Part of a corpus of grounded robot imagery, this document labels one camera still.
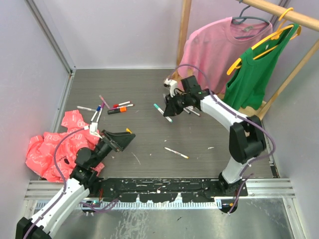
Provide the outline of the teal marker pen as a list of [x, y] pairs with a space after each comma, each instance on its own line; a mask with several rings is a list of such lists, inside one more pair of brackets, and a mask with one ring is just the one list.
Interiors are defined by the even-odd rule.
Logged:
[[[154, 103], [154, 107], [164, 116], [164, 111], [156, 104]], [[165, 117], [170, 123], [173, 122], [173, 120], [170, 117]]]

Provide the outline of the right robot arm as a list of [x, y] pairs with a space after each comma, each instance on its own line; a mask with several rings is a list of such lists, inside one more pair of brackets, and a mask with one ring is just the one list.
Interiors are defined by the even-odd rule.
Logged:
[[244, 170], [252, 160], [265, 149], [266, 142], [257, 116], [242, 114], [220, 100], [211, 90], [202, 89], [194, 76], [182, 79], [182, 89], [172, 79], [165, 79], [164, 87], [169, 90], [165, 96], [165, 117], [182, 113], [187, 107], [194, 107], [213, 117], [229, 132], [229, 153], [225, 169], [218, 176], [218, 189], [224, 196], [230, 196], [240, 184]]

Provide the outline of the yellow marker pen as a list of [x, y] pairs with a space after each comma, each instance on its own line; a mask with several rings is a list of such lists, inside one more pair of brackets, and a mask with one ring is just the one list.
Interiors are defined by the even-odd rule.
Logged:
[[185, 159], [189, 159], [189, 156], [184, 155], [184, 154], [182, 154], [182, 153], [180, 153], [180, 152], [178, 152], [178, 151], [176, 151], [176, 150], [170, 149], [170, 148], [168, 148], [168, 147], [164, 147], [164, 149], [167, 150], [167, 151], [169, 151], [169, 152], [172, 152], [172, 153], [174, 153], [174, 154], [176, 154], [176, 155], [179, 155], [179, 156], [181, 156], [181, 157], [183, 157], [183, 158], [185, 158]]

